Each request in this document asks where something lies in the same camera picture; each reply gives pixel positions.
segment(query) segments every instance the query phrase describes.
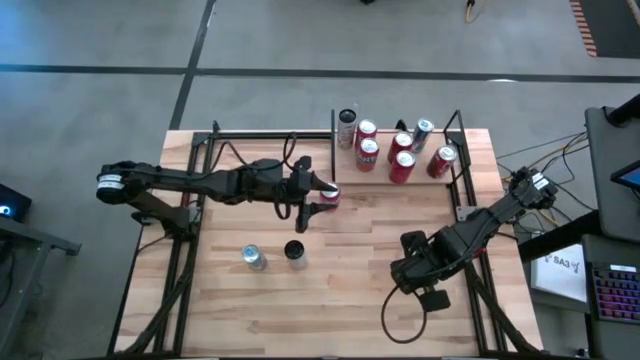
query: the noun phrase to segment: rgb keyboard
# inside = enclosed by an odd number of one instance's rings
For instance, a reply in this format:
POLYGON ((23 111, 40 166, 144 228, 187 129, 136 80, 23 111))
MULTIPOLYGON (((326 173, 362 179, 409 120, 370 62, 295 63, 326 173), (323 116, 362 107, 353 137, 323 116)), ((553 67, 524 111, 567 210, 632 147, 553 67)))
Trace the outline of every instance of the rgb keyboard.
POLYGON ((640 274, 594 268, 592 275, 598 317, 640 324, 640 274))

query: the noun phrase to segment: wooden table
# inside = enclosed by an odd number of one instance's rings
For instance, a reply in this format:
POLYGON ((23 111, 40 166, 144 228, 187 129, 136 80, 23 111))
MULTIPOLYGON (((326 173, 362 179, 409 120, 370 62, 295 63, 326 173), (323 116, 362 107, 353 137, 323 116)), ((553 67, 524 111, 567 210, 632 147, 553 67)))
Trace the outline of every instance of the wooden table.
MULTIPOLYGON (((443 185, 447 179, 429 180, 421 166, 412 174, 411 184, 389 183, 385 144, 391 136, 379 135, 382 156, 374 174, 352 171, 353 152, 336 150, 342 202, 334 213, 313 217, 305 234, 294 232, 295 216, 279 220, 271 204, 232 207, 206 202, 183 356, 477 354, 462 272, 437 286, 448 291, 451 307, 429 314, 426 331, 418 341, 397 345, 382 332, 380 308, 394 286, 389 263, 402 257, 400 235, 418 229, 430 234, 454 222, 449 192, 443 185), (291 270, 284 258, 284 244, 292 239, 302 241, 307 249, 309 267, 304 271, 291 270), (253 272, 243 263, 240 250, 249 243, 266 253, 269 267, 265 272, 253 272)), ((488 206, 503 196, 489 132, 467 130, 466 136, 476 197, 480 205, 488 206)), ((191 131, 167 133, 160 164, 185 169, 191 138, 191 131)), ((443 142, 442 134, 433 134, 423 157, 429 157, 443 142)), ((282 141, 243 140, 234 144, 247 160, 282 157, 282 141)), ((328 180, 329 149, 326 140, 298 141, 294 156, 311 155, 312 169, 328 180)), ((238 165, 233 155, 225 152, 219 168, 238 165)), ((172 205, 179 203, 178 193, 154 194, 172 205)), ((502 231, 512 230, 504 227, 502 231)), ((147 228, 141 245, 162 233, 160 227, 147 228)), ((138 256, 116 350, 131 344, 159 307, 170 248, 170 241, 161 242, 138 256)), ((516 243, 497 236, 490 242, 488 253, 501 306, 528 341, 541 348, 516 243)), ((173 339, 171 321, 175 321, 175 313, 177 306, 169 322, 166 347, 173 339)), ((390 331, 398 338, 413 336, 421 316, 417 300, 401 293, 392 298, 386 315, 390 331)), ((484 304, 483 318, 490 348, 495 348, 484 304)))

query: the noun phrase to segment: concrete floor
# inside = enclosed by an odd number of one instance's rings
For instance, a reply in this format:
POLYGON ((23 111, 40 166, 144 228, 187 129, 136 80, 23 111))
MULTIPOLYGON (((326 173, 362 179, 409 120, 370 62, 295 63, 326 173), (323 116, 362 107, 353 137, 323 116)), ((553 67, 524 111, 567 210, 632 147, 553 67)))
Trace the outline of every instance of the concrete floor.
MULTIPOLYGON (((465 25, 464 0, 218 0, 199 67, 637 75, 640 61, 589 57, 568 0, 491 0, 465 25)), ((206 0, 0 2, 0 64, 186 67, 206 0)), ((54 254, 16 356, 107 349, 139 227, 95 199, 103 163, 157 162, 182 76, 0 73, 0 182, 31 196, 29 224, 83 244, 54 254)), ((589 106, 618 105, 637 84, 196 77, 181 129, 326 128, 354 107, 388 127, 455 109, 489 128, 496 154, 583 129, 589 106)), ((545 150, 504 159, 516 168, 545 150)), ((595 205, 588 152, 567 188, 595 205)), ((566 171, 549 171, 556 180, 566 171)), ((561 194, 557 206, 584 213, 561 194)), ((579 313, 536 305, 545 348, 586 346, 579 313)))

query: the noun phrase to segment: red soda can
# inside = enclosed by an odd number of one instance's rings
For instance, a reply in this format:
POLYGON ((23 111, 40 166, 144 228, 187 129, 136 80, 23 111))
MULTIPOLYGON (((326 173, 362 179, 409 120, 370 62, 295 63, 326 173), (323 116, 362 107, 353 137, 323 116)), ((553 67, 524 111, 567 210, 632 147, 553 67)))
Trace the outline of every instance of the red soda can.
POLYGON ((360 142, 358 146, 358 156, 356 157, 356 166, 358 170, 369 172, 376 166, 378 153, 380 148, 376 139, 366 138, 360 142))
POLYGON ((360 142, 366 138, 375 138, 378 133, 378 127, 376 124, 369 120, 360 120, 358 123, 358 129, 356 130, 356 151, 358 151, 360 142))
POLYGON ((320 192, 320 202, 323 204, 335 204, 338 205, 340 203, 340 188, 335 183, 327 183, 334 188, 338 189, 338 191, 321 191, 320 192))
POLYGON ((404 131, 397 133, 396 136, 393 137, 393 140, 391 140, 387 160, 393 163, 393 160, 400 151, 411 150, 411 144, 413 144, 413 139, 409 133, 404 131))
POLYGON ((427 174, 432 178, 441 178, 458 158, 456 150, 449 145, 445 145, 436 150, 433 154, 429 165, 427 165, 427 174))
POLYGON ((411 171, 416 166, 416 157, 411 151, 400 151, 391 163, 391 171, 389 172, 389 180, 394 184, 404 184, 409 180, 411 171))

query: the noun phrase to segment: soda can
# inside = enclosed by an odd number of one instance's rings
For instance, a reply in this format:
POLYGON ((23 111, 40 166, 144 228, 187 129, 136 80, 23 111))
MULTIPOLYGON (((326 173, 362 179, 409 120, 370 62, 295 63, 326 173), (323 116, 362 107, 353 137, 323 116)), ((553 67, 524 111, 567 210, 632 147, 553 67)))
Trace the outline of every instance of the soda can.
POLYGON ((415 130, 413 130, 413 144, 411 145, 411 152, 419 154, 424 149, 424 145, 427 143, 429 134, 433 131, 433 123, 427 119, 418 120, 415 130))
POLYGON ((284 246, 284 256, 293 270, 303 270, 307 267, 304 245, 298 240, 291 240, 284 246))
POLYGON ((356 166, 362 172, 369 172, 376 166, 380 148, 376 139, 366 138, 360 142, 356 166))
POLYGON ((360 120, 360 123, 358 123, 358 129, 356 129, 356 151, 358 150, 358 146, 360 146, 362 140, 366 138, 375 138, 377 133, 378 127, 373 121, 369 119, 360 120))
POLYGON ((353 146, 353 135, 356 132, 356 113, 351 109, 344 109, 338 114, 338 146, 350 149, 353 146))
POLYGON ((445 145, 436 150, 435 154, 427 165, 427 174, 432 178, 441 178, 458 158, 456 150, 449 145, 445 145))
POLYGON ((338 205, 340 203, 340 188, 335 183, 327 183, 338 191, 322 191, 320 192, 320 202, 323 204, 335 204, 338 205))
POLYGON ((389 180, 394 184, 404 184, 409 180, 411 171, 416 166, 416 157, 410 151, 400 151, 391 164, 389 180))
POLYGON ((262 271, 267 268, 267 258, 256 245, 250 244, 242 248, 242 258, 253 270, 262 271))
POLYGON ((413 144, 411 134, 404 131, 397 133, 396 136, 393 137, 393 140, 391 140, 387 160, 393 163, 393 160, 400 151, 411 150, 411 144, 413 144))

